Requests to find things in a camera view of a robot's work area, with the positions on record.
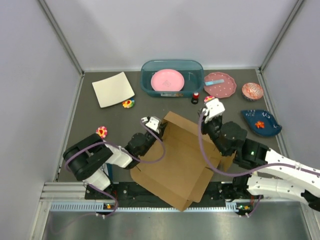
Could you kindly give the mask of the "brown cardboard box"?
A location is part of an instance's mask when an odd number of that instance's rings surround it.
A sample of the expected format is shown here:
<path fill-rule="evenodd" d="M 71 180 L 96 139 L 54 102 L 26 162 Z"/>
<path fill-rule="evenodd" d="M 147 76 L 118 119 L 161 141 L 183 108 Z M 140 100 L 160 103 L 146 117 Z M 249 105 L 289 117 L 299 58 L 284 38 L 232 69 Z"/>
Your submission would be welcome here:
<path fill-rule="evenodd" d="M 172 111 L 163 118 L 167 123 L 162 141 L 165 146 L 165 156 L 156 163 L 139 163 L 130 170 L 131 178 L 139 185 L 160 184 L 170 190 L 182 191 L 179 187 L 190 191 L 193 187 L 209 184 L 214 172 L 203 158 L 199 140 L 198 125 Z M 157 160 L 161 157 L 163 148 L 156 142 L 141 159 Z M 179 211 L 186 210 L 192 203 L 184 201 L 166 202 Z"/>

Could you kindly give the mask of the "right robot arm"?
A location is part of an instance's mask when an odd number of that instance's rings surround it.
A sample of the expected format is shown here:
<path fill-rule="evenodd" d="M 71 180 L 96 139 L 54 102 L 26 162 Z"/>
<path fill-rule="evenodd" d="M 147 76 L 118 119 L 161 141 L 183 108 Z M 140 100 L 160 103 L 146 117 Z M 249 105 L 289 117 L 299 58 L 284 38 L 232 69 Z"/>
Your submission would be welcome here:
<path fill-rule="evenodd" d="M 199 113 L 198 138 L 203 158 L 208 161 L 202 136 L 207 135 L 218 153 L 245 169 L 231 173 L 233 193 L 239 198 L 285 198 L 320 210 L 320 171 L 287 158 L 270 147 L 247 138 L 247 131 L 222 116 Z"/>

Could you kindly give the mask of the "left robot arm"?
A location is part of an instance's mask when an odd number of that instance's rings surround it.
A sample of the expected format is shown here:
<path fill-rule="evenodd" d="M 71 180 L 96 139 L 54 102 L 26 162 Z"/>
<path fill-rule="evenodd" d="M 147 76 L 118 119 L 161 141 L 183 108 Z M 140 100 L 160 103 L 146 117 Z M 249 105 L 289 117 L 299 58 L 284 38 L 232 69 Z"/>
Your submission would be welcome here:
<path fill-rule="evenodd" d="M 107 142 L 98 133 L 93 133 L 67 148 L 62 155 L 66 170 L 72 172 L 77 181 L 96 189 L 102 198 L 109 198 L 114 187 L 103 170 L 103 165 L 110 164 L 130 170 L 139 163 L 153 164 L 165 157 L 166 149 L 162 137 L 167 123 L 152 116 L 142 118 L 140 124 L 146 133 L 134 134 L 124 147 Z M 145 156 L 155 143 L 160 143 L 163 149 L 160 158 L 142 160 L 141 157 Z"/>

